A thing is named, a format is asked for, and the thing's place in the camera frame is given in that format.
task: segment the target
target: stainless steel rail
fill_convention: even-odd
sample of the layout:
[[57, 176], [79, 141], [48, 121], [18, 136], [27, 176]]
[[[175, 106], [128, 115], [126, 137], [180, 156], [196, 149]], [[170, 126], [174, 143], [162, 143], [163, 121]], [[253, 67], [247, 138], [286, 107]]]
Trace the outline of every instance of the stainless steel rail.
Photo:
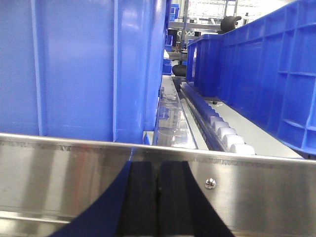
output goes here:
[[[127, 160], [186, 160], [236, 236], [316, 235], [316, 162], [0, 134], [0, 236], [43, 237], [91, 205]], [[205, 181], [216, 181], [206, 189]]]

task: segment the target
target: white roller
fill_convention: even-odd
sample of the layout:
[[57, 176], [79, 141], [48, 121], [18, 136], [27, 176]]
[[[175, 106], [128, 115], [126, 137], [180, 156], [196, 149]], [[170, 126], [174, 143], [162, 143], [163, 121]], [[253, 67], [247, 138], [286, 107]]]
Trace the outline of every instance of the white roller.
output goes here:
[[235, 129], [231, 127], [220, 127], [217, 131], [217, 135], [221, 141], [223, 140], [224, 136], [227, 134], [236, 135]]
[[223, 138], [223, 144], [230, 150], [232, 144], [244, 144], [245, 141], [238, 135], [227, 134]]
[[209, 117], [209, 124], [212, 126], [212, 124], [216, 121], [224, 121], [223, 118], [218, 116], [210, 116]]
[[229, 127], [229, 124], [227, 122], [224, 122], [224, 121], [215, 121], [213, 122], [212, 124], [212, 128], [213, 130], [217, 133], [218, 129], [220, 127]]
[[255, 149], [247, 144], [232, 144], [229, 152], [243, 154], [243, 155], [255, 155]]

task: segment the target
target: blue plastic crate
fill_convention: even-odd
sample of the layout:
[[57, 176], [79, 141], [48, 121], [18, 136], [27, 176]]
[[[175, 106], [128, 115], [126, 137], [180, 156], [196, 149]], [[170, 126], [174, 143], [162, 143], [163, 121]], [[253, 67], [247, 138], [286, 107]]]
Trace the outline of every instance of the blue plastic crate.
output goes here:
[[203, 67], [210, 73], [204, 80], [216, 84], [215, 64], [217, 97], [289, 147], [316, 154], [316, 1], [294, 1], [219, 37], [209, 61], [201, 60], [202, 45], [191, 43], [188, 80], [199, 86]]
[[220, 84], [219, 52], [221, 35], [203, 35], [188, 44], [188, 81], [194, 81], [202, 96], [218, 95]]
[[155, 123], [166, 1], [116, 3], [0, 1], [1, 132], [142, 142]]
[[172, 40], [173, 40], [173, 36], [172, 35], [167, 35], [167, 37], [166, 37], [166, 44], [164, 46], [164, 49], [167, 52], [171, 52], [172, 51]]
[[178, 19], [178, 17], [179, 17], [179, 10], [180, 10], [179, 4], [176, 4], [176, 3], [171, 4], [171, 12], [173, 12], [173, 10], [172, 10], [173, 8], [174, 8], [174, 18]]
[[172, 74], [172, 66], [171, 65], [163, 65], [162, 74], [163, 75], [171, 75]]

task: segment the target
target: blue storage bin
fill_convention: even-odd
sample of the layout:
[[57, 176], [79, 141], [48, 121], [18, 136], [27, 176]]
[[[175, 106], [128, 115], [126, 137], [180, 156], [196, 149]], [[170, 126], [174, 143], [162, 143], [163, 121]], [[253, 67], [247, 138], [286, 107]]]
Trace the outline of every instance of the blue storage bin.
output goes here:
[[172, 66], [164, 64], [162, 67], [162, 74], [163, 75], [171, 75], [172, 74]]
[[0, 131], [141, 143], [157, 107], [163, 6], [0, 1]]
[[202, 96], [218, 95], [220, 84], [219, 52], [221, 35], [202, 35], [188, 44], [188, 60], [192, 61], [187, 70], [188, 81], [194, 81]]
[[172, 40], [173, 40], [173, 36], [172, 35], [167, 35], [167, 37], [166, 37], [166, 44], [164, 46], [164, 49], [167, 52], [171, 52], [172, 51]]
[[175, 3], [171, 4], [170, 21], [174, 21], [175, 19], [178, 18], [179, 10], [180, 10], [179, 4], [175, 4]]
[[[289, 147], [316, 154], [316, 1], [294, 1], [219, 37], [220, 53], [209, 61], [198, 53], [202, 38], [189, 45], [188, 74], [204, 67], [204, 80], [216, 83], [208, 67], [217, 64], [214, 95]], [[193, 74], [188, 80], [199, 86]]]
[[170, 0], [158, 0], [153, 6], [153, 26], [151, 32], [150, 59], [148, 68], [145, 131], [153, 131], [156, 124], [158, 94], [161, 85], [163, 48], [165, 44], [165, 16]]

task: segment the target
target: screw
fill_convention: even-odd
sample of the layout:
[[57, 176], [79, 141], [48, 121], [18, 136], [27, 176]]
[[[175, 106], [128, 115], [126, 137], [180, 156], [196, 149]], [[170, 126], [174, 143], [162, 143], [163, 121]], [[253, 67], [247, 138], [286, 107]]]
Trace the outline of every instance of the screw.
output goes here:
[[215, 189], [216, 187], [216, 181], [212, 178], [209, 178], [206, 180], [205, 184], [204, 184], [206, 189]]

